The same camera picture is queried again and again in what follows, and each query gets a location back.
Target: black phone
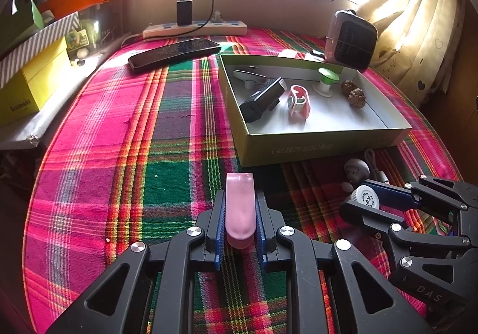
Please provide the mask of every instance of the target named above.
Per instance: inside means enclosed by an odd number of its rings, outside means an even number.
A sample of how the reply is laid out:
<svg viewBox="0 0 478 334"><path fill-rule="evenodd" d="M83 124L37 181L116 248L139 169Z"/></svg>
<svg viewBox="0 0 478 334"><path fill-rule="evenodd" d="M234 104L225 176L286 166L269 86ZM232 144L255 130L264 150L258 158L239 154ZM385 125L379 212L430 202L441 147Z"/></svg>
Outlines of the black phone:
<svg viewBox="0 0 478 334"><path fill-rule="evenodd" d="M197 38L168 44L133 55L128 59L128 63L134 73L143 73L189 59L217 54L220 51L220 44L205 38Z"/></svg>

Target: plaid tablecloth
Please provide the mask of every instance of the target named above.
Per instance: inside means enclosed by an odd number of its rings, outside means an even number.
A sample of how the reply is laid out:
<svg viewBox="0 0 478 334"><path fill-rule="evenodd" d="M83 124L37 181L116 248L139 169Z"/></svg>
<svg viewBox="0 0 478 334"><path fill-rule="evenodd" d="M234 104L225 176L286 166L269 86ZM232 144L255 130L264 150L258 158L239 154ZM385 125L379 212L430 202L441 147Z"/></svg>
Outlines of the plaid tablecloth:
<svg viewBox="0 0 478 334"><path fill-rule="evenodd" d="M291 33L249 30L215 37L231 54L304 57L322 42ZM25 226L25 293L35 329L45 332L85 288L135 241L170 239L212 206L226 173L241 171L217 80L214 56L133 76L134 53L176 40L139 43L117 52L83 88L46 153ZM387 80L371 80L413 130L398 147L377 150L378 168L403 186L422 173L460 175L437 134ZM312 238L350 239L384 274L379 243L338 216L340 182L351 155L249 168L269 207ZM405 214L416 231L443 234L419 211ZM197 276L195 333L285 333L285 274L262 274L255 248L226 249L222 271ZM407 296L421 313L422 303ZM333 332L330 307L329 328Z"/></svg>

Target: pink object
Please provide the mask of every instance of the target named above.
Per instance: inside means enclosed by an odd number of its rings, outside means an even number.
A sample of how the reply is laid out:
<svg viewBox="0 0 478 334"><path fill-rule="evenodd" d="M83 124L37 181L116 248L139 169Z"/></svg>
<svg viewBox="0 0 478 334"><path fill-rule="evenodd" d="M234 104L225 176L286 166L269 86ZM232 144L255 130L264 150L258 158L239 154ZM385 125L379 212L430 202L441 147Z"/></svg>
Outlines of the pink object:
<svg viewBox="0 0 478 334"><path fill-rule="evenodd" d="M251 173L226 177L226 236L236 249L247 248L256 231L256 195Z"/></svg>
<svg viewBox="0 0 478 334"><path fill-rule="evenodd" d="M298 84L292 85L289 90L287 105L289 107L290 116L292 116L294 112L297 112L301 114L304 119L307 119L310 114L310 99L307 89Z"/></svg>

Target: heart pattern curtain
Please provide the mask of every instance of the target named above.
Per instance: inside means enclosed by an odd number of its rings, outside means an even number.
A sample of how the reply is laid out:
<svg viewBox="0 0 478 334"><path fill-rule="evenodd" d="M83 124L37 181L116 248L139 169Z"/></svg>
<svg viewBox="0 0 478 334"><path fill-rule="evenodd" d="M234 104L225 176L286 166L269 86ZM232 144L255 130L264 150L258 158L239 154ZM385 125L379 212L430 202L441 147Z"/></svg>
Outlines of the heart pattern curtain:
<svg viewBox="0 0 478 334"><path fill-rule="evenodd" d="M446 92L465 17L465 0L368 0L357 14L379 39L371 66L419 107Z"/></svg>

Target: power strip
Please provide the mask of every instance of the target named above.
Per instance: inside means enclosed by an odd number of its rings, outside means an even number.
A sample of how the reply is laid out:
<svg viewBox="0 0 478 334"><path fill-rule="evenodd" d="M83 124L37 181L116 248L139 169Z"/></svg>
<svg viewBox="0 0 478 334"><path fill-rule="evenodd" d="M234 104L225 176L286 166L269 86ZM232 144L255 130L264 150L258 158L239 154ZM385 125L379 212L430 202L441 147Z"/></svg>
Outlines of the power strip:
<svg viewBox="0 0 478 334"><path fill-rule="evenodd" d="M166 23L150 25L143 31L143 39L161 38L167 35L176 35L193 30L204 21L195 21L191 25L178 26L177 23ZM210 21L200 30L193 33L186 33L182 36L204 36L204 35L222 35L222 36L244 36L247 34L247 25L242 21Z"/></svg>

